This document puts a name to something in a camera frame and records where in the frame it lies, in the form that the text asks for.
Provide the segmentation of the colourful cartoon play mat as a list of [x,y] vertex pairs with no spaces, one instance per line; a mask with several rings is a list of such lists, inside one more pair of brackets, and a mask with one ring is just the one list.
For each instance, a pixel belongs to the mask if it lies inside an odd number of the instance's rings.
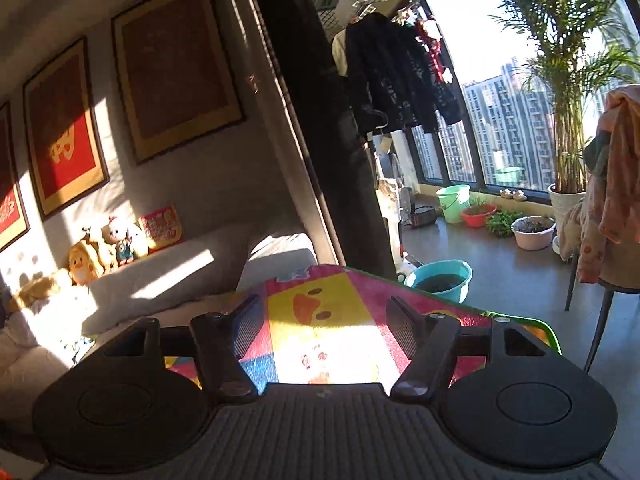
[[487,327],[491,313],[352,269],[319,264],[256,285],[265,323],[240,364],[257,389],[270,382],[390,388],[408,364],[386,323],[397,296],[420,314]]

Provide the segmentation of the red flower pot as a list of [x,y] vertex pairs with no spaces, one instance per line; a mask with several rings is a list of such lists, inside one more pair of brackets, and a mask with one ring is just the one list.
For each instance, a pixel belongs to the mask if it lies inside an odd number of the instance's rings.
[[482,203],[469,206],[461,213],[461,218],[471,229],[483,229],[487,220],[498,211],[493,204]]

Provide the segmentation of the red greeting card box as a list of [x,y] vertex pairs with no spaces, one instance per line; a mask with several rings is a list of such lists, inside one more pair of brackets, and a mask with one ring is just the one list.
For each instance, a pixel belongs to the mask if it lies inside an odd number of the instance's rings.
[[138,219],[138,225],[146,238],[149,252],[177,245],[183,238],[182,225],[174,206],[145,214]]

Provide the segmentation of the green bucket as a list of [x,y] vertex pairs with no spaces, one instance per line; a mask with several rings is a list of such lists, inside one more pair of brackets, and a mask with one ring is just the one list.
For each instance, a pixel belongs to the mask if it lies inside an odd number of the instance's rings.
[[469,207],[471,188],[468,184],[456,184],[440,188],[436,192],[439,207],[445,221],[450,224],[460,223],[462,211]]

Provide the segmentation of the white bear plush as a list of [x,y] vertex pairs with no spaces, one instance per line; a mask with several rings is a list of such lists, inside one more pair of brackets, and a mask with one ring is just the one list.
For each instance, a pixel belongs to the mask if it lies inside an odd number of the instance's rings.
[[107,244],[115,247],[119,266],[149,255],[148,240],[142,229],[134,223],[111,217],[102,228],[102,235]]

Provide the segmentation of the white flower pot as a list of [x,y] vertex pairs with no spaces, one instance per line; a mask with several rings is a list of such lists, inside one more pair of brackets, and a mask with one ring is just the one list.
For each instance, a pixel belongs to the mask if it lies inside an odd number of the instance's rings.
[[547,216],[526,216],[514,220],[511,231],[518,248],[536,252],[551,245],[555,222]]

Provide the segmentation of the yellow duck plush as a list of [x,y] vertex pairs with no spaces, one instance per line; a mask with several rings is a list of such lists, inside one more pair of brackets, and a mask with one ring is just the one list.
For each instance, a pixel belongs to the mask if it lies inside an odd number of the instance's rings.
[[96,250],[84,240],[80,240],[70,248],[68,268],[70,277],[76,285],[88,285],[104,273]]

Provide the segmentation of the grey sofa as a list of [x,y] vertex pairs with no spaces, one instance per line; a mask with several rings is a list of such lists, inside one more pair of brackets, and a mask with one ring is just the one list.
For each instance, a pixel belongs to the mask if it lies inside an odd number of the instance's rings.
[[317,261],[304,233],[253,236],[210,231],[81,286],[60,271],[33,287],[1,331],[1,417],[28,422],[32,404],[81,358],[88,341],[104,344],[128,323],[157,315],[162,323],[221,307],[224,298]]

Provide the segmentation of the chair with pink clothes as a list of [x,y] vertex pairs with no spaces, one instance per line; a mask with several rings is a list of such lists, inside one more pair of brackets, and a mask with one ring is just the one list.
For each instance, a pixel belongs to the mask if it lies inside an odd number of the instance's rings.
[[627,84],[605,100],[598,131],[584,151],[585,197],[559,227],[559,253],[572,263],[570,284],[599,284],[604,296],[591,347],[600,346],[616,292],[639,291],[639,86]]

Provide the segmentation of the hanging dark clothes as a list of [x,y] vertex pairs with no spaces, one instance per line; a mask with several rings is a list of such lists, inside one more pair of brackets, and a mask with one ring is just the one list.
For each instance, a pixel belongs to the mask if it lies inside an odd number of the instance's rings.
[[439,119],[460,122],[440,40],[426,21],[400,24],[372,12],[342,34],[333,39],[332,53],[362,136],[417,126],[434,133]]

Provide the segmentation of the middle red framed picture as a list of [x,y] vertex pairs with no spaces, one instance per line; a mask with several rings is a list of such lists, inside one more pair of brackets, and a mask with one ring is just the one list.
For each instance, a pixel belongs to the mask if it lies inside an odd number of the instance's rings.
[[47,220],[110,180],[94,117],[88,40],[78,38],[23,84],[29,174]]

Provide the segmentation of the red framed picture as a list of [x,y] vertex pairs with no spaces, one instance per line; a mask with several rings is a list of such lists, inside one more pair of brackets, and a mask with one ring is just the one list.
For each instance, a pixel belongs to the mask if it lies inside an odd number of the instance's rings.
[[12,140],[11,104],[0,112],[0,249],[5,250],[29,231],[17,175]]
[[23,84],[29,174],[47,220],[110,180],[94,117],[88,40],[78,38]]

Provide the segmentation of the right framed picture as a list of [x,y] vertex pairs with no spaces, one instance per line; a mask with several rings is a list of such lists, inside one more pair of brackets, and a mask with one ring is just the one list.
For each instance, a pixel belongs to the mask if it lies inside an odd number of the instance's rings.
[[212,0],[142,0],[111,26],[136,162],[245,119]]

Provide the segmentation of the left red framed picture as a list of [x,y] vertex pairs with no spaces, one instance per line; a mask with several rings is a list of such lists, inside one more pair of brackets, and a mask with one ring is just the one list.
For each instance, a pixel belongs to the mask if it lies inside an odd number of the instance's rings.
[[5,250],[29,231],[17,175],[12,140],[11,104],[0,112],[0,249]]

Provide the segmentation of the potted palm plant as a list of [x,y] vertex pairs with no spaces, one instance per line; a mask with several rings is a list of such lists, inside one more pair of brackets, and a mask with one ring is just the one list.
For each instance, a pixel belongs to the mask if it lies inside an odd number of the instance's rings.
[[586,192],[582,151],[588,100],[639,71],[636,48],[625,44],[624,23],[613,12],[619,1],[500,0],[497,21],[534,45],[529,79],[551,96],[554,181],[548,192],[557,222]]

